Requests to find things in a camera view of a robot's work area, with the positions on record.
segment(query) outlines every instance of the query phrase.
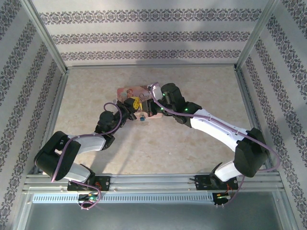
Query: perforated metal strip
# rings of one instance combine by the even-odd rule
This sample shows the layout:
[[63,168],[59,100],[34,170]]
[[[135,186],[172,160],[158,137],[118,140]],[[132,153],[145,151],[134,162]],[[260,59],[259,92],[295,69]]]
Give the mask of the perforated metal strip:
[[[77,194],[35,194],[33,203],[76,203]],[[103,194],[100,203],[200,203],[213,204],[212,193]]]

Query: striped wallpaper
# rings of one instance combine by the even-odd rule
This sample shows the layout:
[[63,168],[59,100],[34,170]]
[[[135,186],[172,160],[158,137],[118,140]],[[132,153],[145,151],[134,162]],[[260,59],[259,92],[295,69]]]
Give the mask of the striped wallpaper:
[[67,66],[235,63],[267,0],[33,0]]
[[10,229],[62,73],[18,0],[0,0],[0,230]]
[[299,229],[307,229],[307,1],[282,0],[242,73],[259,126],[275,146]]

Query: cable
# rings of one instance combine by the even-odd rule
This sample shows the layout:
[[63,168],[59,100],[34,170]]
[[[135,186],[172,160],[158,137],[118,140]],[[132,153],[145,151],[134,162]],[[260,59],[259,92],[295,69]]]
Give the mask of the cable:
[[[65,146],[64,146],[64,148],[63,148],[62,154],[61,154],[61,156],[60,156],[60,158],[59,158],[59,162],[58,162],[58,164],[57,164],[56,170],[55,170],[55,172],[54,172],[54,174],[53,174],[53,176],[52,176],[52,178],[51,178],[51,182],[54,182],[54,181],[55,181],[55,179],[56,179],[56,177],[57,177],[57,175],[58,175],[58,172],[59,172],[59,168],[60,168],[60,166],[61,166],[61,164],[62,164],[63,157],[64,157],[64,154],[65,154],[65,152],[66,152],[66,149],[67,149],[68,145],[69,145],[73,140],[78,139],[78,138],[84,138],[84,137],[102,136],[102,135],[106,135],[106,134],[112,133],[112,132],[114,132],[115,130],[118,129],[118,127],[120,126],[121,120],[122,120],[122,113],[121,113],[121,110],[120,110],[120,108],[119,108],[116,104],[111,103],[111,102],[108,102],[108,103],[106,103],[106,104],[104,105],[104,110],[105,110],[105,111],[106,111],[106,105],[108,105],[108,104],[111,104],[111,105],[113,105],[113,106],[115,106],[115,107],[117,108],[117,110],[118,110],[118,112],[119,112],[119,122],[118,122],[118,124],[115,126],[114,129],[112,129],[111,131],[108,131],[108,132],[106,132],[106,133],[100,133],[100,134],[83,134],[83,135],[80,135],[80,136],[75,136],[75,137],[71,138],[69,141],[67,141],[67,143],[65,144]],[[93,208],[96,204],[98,204],[98,202],[99,202],[100,199],[101,199],[101,192],[100,192],[100,190],[99,190],[98,188],[96,188],[95,186],[91,186],[91,185],[89,185],[89,184],[84,184],[84,183],[78,182],[78,181],[72,181],[72,182],[74,182],[74,183],[76,183],[76,184],[80,184],[80,185],[86,186],[86,187],[89,187],[89,188],[96,189],[96,190],[98,191],[98,198],[97,198],[97,200],[96,200],[94,203],[92,203],[92,202],[90,202],[90,201],[84,201],[84,202],[80,205],[80,206],[81,206],[81,209],[89,210],[89,209]],[[84,207],[85,204],[91,204],[91,205],[90,205],[89,207]]]
[[[153,94],[154,92],[153,92],[153,90],[154,90],[154,86],[156,86],[157,84],[158,84],[158,83],[156,82],[156,83],[154,83],[154,84],[151,85],[150,94],[151,94],[151,96],[152,96],[152,98],[153,98],[153,101],[154,101],[158,106],[160,106],[161,108],[163,108],[165,111],[167,111],[167,112],[169,112],[169,113],[171,113],[171,114],[174,114],[174,115],[178,115],[178,116],[199,117],[199,118],[206,119],[207,121],[211,121],[211,122],[214,122],[214,123],[216,123],[216,124],[219,124],[220,126],[226,128],[227,130],[232,131],[232,132],[235,132],[235,133],[237,133],[237,134],[239,134],[239,135],[241,135],[241,136],[243,136],[243,137],[245,137],[245,138],[247,138],[247,139],[249,139],[249,140],[251,140],[251,141],[257,143],[257,144],[259,144],[260,146],[264,147],[265,149],[267,149],[268,151],[270,151],[270,152],[276,157],[277,163],[276,163],[275,166],[273,166],[273,167],[271,167],[271,168],[269,168],[269,169],[260,169],[260,170],[258,170],[258,172],[269,172],[269,171],[273,171],[273,170],[276,170],[276,169],[280,166],[280,158],[279,158],[277,152],[275,152],[271,147],[267,146],[266,144],[263,144],[262,142],[260,142],[260,141],[258,141],[258,140],[256,140],[256,139],[254,139],[254,138],[252,138],[252,137],[250,137],[250,136],[248,136],[248,135],[246,135],[246,134],[244,134],[244,133],[242,133],[242,132],[237,131],[236,129],[232,128],[231,126],[225,125],[224,123],[220,122],[219,120],[217,120],[217,119],[215,119],[215,118],[213,118],[213,117],[209,117],[209,116],[205,116],[205,115],[183,114],[183,113],[178,113],[178,112],[175,112],[175,111],[173,111],[173,110],[171,110],[171,109],[165,108],[165,107],[164,107],[163,105],[161,105],[161,104],[158,102],[158,100],[154,97],[154,94]],[[233,195],[233,197],[227,202],[227,204],[230,203],[231,201],[233,201],[233,200],[235,199],[235,197],[237,196],[237,193],[239,192],[239,190],[240,190],[241,187],[242,187],[242,184],[243,184],[243,182],[244,182],[244,179],[245,179],[245,176],[243,176],[242,181],[241,181],[241,183],[240,183],[240,185],[239,185],[239,187],[238,187],[236,193],[235,193],[235,194]]]

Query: floor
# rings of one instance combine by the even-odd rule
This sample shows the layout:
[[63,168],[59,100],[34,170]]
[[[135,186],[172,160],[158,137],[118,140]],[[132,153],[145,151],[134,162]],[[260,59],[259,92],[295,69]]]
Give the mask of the floor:
[[[238,127],[250,129],[233,67],[72,69],[55,131],[92,133],[103,105],[113,101],[117,88],[173,82],[186,101]],[[99,152],[79,154],[76,163],[95,173],[210,172],[234,153],[199,130],[180,125],[172,117],[128,121],[115,134],[113,145]]]

